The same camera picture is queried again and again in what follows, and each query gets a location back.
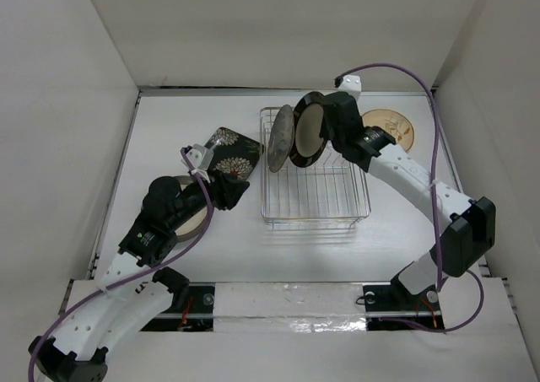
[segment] rack wire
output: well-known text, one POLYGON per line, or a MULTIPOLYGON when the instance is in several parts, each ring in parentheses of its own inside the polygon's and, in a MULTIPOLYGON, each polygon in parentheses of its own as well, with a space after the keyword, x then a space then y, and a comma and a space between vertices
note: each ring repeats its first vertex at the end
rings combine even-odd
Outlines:
MULTIPOLYGON (((279 107, 261 110, 261 144, 268 147, 279 107)), ((336 152, 330 143, 310 167, 296 167, 287 159, 277 173, 262 159, 262 217, 272 226, 287 229, 353 226, 370 213, 364 173, 336 152)))

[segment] screw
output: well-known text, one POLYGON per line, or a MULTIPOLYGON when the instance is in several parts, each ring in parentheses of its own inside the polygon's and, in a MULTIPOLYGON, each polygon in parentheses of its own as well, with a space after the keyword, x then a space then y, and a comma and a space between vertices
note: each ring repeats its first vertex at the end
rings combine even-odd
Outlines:
POLYGON ((431 304, 436 304, 436 303, 439 301, 439 297, 437 296, 437 292, 436 292, 436 291, 428 291, 428 292, 425 294, 425 297, 428 299, 428 301, 429 301, 431 304))
POLYGON ((206 293, 202 297, 202 303, 206 306, 210 306, 211 304, 213 304, 213 295, 211 293, 206 293))
POLYGON ((375 294, 371 291, 364 293, 364 301, 367 304, 374 304, 375 303, 375 294))

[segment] wall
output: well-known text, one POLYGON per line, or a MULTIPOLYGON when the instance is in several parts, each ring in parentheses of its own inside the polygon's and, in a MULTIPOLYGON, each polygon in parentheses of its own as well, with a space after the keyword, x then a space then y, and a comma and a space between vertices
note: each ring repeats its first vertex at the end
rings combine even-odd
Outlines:
POLYGON ((508 277, 540 370, 540 2, 486 0, 437 93, 465 190, 498 208, 492 271, 508 277))
MULTIPOLYGON (((433 83, 474 0, 92 0, 138 85, 331 88, 395 62, 433 83)), ((366 89, 416 89, 376 70, 366 89)))
POLYGON ((0 0, 0 284, 82 277, 138 95, 90 0, 0 0))

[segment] round plate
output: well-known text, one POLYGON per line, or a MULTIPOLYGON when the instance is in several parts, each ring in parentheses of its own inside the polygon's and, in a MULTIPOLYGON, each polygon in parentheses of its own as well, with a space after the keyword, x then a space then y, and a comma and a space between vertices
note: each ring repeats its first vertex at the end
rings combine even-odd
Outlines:
POLYGON ((413 124, 395 110, 370 110, 362 115, 362 122, 364 126, 378 126, 390 133, 406 152, 413 146, 413 124))
MULTIPOLYGON (((182 190, 193 182, 189 175, 178 175, 175 178, 180 182, 182 190)), ((193 239, 203 231, 207 210, 208 208, 204 207, 175 231, 179 242, 193 239)))
POLYGON ((314 164, 327 146, 327 141, 319 137, 323 97, 321 93, 312 91, 294 108, 294 142, 289 157, 297 167, 314 164))
POLYGON ((285 164, 294 141, 293 109, 284 105, 273 120, 268 140, 268 169, 277 173, 285 164))

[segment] floral patterned plate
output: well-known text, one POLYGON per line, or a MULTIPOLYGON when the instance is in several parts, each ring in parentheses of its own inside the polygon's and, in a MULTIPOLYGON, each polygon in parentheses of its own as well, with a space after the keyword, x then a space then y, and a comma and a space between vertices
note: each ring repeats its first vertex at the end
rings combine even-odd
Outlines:
POLYGON ((220 127, 204 145, 205 148, 213 146, 215 149, 209 168, 234 174, 239 180, 247 180, 263 152, 259 142, 226 127, 220 127))

